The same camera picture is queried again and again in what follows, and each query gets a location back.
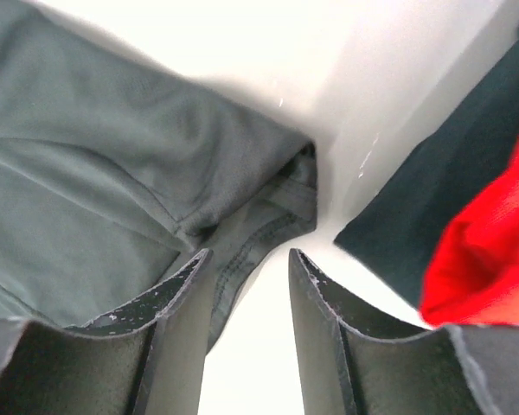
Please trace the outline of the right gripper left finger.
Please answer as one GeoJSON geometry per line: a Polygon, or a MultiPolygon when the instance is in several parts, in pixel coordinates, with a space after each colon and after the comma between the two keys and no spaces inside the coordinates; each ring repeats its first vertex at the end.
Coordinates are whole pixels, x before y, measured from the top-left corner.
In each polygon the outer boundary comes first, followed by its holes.
{"type": "Polygon", "coordinates": [[[210,250],[82,327],[0,319],[0,414],[194,414],[207,353],[210,250]]]}

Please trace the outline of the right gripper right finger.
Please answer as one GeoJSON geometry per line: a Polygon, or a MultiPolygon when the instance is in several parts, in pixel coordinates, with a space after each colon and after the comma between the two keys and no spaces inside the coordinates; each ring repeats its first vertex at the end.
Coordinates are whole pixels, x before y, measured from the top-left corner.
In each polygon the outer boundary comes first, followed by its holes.
{"type": "Polygon", "coordinates": [[[308,414],[518,414],[519,327],[428,330],[377,309],[289,253],[308,414]]]}

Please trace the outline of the black t-shirt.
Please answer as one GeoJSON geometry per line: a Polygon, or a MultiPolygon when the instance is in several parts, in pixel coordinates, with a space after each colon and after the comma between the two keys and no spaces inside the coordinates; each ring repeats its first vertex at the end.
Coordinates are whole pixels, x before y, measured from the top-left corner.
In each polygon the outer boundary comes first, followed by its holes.
{"type": "Polygon", "coordinates": [[[418,306],[440,235],[504,171],[518,136],[519,31],[504,57],[336,236],[336,245],[418,306]]]}
{"type": "Polygon", "coordinates": [[[317,224],[310,139],[0,1],[0,317],[67,327],[203,248],[208,340],[276,246],[317,224]]]}

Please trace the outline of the red folded t-shirt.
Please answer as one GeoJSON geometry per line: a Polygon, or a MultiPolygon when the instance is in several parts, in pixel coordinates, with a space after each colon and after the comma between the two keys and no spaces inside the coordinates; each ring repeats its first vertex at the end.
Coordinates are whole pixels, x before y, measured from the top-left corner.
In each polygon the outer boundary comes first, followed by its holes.
{"type": "Polygon", "coordinates": [[[519,138],[507,169],[443,232],[420,315],[432,326],[519,326],[519,138]]]}

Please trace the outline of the black folded t-shirt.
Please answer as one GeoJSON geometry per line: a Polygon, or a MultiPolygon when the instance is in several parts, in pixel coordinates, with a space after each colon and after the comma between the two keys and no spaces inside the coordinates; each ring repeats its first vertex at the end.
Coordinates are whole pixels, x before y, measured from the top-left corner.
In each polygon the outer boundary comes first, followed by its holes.
{"type": "Polygon", "coordinates": [[[440,235],[504,171],[518,136],[519,31],[504,57],[336,236],[336,245],[418,306],[440,235]]]}

